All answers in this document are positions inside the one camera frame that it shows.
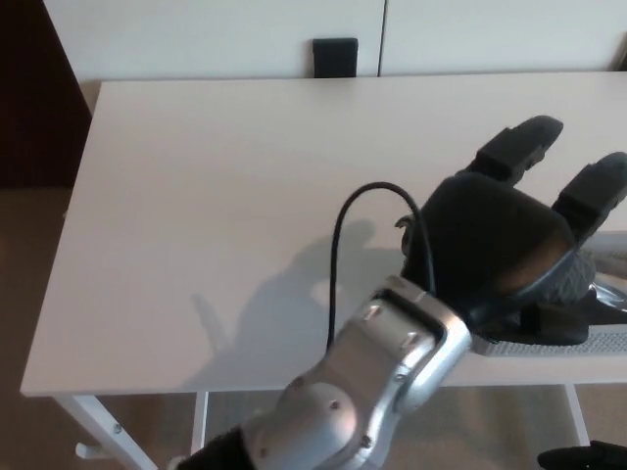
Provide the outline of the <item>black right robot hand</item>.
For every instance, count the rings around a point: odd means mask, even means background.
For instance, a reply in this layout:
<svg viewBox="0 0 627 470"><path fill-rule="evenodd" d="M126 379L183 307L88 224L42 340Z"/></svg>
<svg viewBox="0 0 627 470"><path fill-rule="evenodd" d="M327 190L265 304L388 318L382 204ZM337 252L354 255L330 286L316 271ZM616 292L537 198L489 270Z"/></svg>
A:
<svg viewBox="0 0 627 470"><path fill-rule="evenodd" d="M591 441L588 446L544 451L537 461L541 468L549 470L626 470L626 447Z"/></svg>

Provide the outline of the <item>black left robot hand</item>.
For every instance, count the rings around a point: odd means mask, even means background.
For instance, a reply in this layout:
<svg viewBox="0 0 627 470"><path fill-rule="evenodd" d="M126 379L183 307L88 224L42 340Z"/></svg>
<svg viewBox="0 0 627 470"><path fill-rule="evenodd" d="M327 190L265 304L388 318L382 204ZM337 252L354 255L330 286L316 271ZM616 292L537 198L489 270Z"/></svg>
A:
<svg viewBox="0 0 627 470"><path fill-rule="evenodd" d="M516 187L563 129L536 116L508 127L404 216L402 274L433 286L470 332L490 342L567 347L589 336L593 264L582 246L626 196L626 156L585 165L545 205Z"/></svg>

